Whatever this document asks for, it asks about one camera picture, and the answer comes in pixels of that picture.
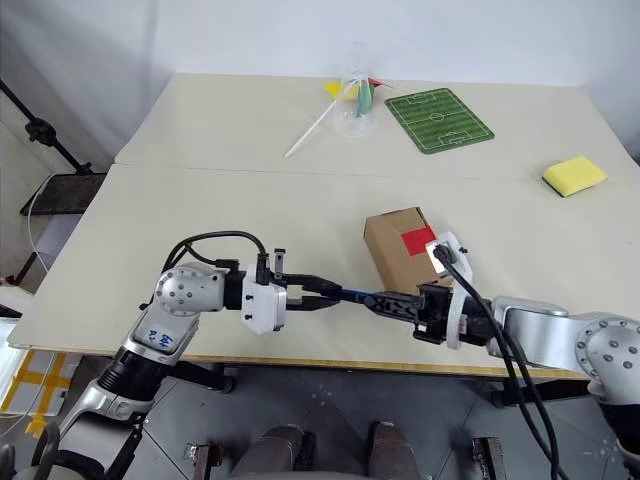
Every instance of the clear plastic cup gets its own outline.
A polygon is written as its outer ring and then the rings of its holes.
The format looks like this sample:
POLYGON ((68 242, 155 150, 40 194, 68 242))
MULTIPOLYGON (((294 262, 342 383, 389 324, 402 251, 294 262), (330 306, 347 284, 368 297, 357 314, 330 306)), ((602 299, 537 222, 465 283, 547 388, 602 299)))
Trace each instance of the clear plastic cup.
POLYGON ((333 109, 333 129, 345 137, 366 137, 373 130, 373 90, 361 45, 348 52, 345 72, 333 109))

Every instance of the green object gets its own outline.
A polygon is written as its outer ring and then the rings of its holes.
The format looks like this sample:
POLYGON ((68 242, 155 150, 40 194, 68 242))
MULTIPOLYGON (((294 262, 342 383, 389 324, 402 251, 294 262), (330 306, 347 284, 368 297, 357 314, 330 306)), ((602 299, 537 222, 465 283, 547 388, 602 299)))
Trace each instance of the green object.
POLYGON ((368 81, 363 82, 360 81, 358 85, 358 111, 356 116, 366 115, 373 108, 373 92, 375 90, 375 85, 370 84, 368 81))
POLYGON ((448 88, 389 98, 384 103, 422 153, 438 153, 495 135, 448 88))

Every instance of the white cable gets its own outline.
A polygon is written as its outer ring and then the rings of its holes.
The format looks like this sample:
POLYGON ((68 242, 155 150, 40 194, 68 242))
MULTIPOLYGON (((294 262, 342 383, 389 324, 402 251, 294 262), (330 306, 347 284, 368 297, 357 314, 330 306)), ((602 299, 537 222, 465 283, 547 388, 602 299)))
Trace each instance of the white cable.
POLYGON ((0 434, 0 438, 3 438, 4 436, 8 435, 14 428, 16 428, 18 426, 18 424, 27 415, 29 415, 29 413, 31 412, 31 409, 36 404, 36 401, 38 400, 38 397, 40 396, 40 393, 42 392, 42 389, 44 388, 44 384, 47 381, 47 375, 49 375, 49 370, 51 370, 51 366, 53 365, 53 359, 54 358, 56 358, 56 352, 51 353, 51 360, 49 360, 49 365, 47 365, 47 369, 45 370, 44 375, 42 376, 42 382, 40 382, 40 387, 38 387, 38 391, 36 392, 36 395, 33 397, 33 400, 31 401, 31 405, 29 405, 29 408, 27 408, 27 410, 20 416, 20 418, 18 420, 16 420, 13 423, 13 425, 11 425, 9 428, 7 428, 4 432, 2 432, 0 434))
POLYGON ((44 268, 44 271, 47 273, 49 273, 49 268, 47 267, 46 263, 44 263, 42 256, 40 256, 40 252, 36 250, 36 245, 33 242, 33 236, 31 235, 31 210, 33 210, 33 204, 36 203, 36 199, 40 196, 40 194, 42 194, 42 192, 46 188, 49 181, 56 175, 57 175, 56 173, 52 173, 47 177, 47 179, 42 183, 42 185, 40 185, 40 188, 36 191, 36 193, 33 194, 33 198, 31 199, 31 203, 29 204, 29 211, 27 212, 27 234, 29 235, 29 243, 31 244, 31 250, 33 251, 33 253, 36 254, 36 256, 38 257, 38 260, 40 260, 40 263, 42 264, 42 268, 44 268))

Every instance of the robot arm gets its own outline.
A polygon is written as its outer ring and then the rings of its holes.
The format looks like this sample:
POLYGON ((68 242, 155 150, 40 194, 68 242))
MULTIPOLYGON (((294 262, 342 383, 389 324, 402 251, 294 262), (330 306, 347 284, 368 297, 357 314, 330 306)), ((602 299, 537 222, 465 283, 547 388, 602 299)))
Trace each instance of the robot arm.
MULTIPOLYGON (((457 249, 454 252, 461 256, 457 249)), ((377 315, 413 324, 417 340, 486 345, 490 355, 500 355, 487 310, 472 298, 455 298, 459 288, 424 285, 419 295, 360 292, 312 275, 285 274, 284 250, 276 250, 273 272, 264 251, 246 272, 238 269, 237 261, 210 261, 193 250, 190 253, 206 264, 175 266, 175 261, 174 265, 167 261, 151 302, 141 306, 143 311, 113 362, 87 386, 61 423, 56 465, 85 474, 93 469, 100 473, 94 477, 109 480, 124 475, 161 381, 195 334, 202 312, 241 310, 243 324, 262 334, 280 330, 286 310, 358 303, 377 315), (287 295, 290 285, 317 295, 291 298, 287 295), (455 329, 450 326, 452 309, 455 329), (96 436, 103 441, 88 441, 96 436), (105 453, 105 442, 117 443, 119 448, 105 453), (92 465, 91 459, 98 465, 92 465)), ((528 363, 591 377, 590 391, 618 437, 629 470, 640 478, 640 323, 603 313, 570 315, 554 305, 508 297, 484 302, 504 331, 520 343, 528 363)))

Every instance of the red square sticker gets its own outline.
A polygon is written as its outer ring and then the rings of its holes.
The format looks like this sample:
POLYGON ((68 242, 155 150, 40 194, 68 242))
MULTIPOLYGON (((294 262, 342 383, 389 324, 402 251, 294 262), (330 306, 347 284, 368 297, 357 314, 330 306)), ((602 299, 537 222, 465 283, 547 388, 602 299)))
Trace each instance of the red square sticker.
POLYGON ((419 253, 427 252, 427 243, 431 243, 436 239, 436 235, 433 233, 430 227, 420 228, 418 230, 412 230, 402 234, 402 241, 407 248, 407 252, 412 257, 419 253))

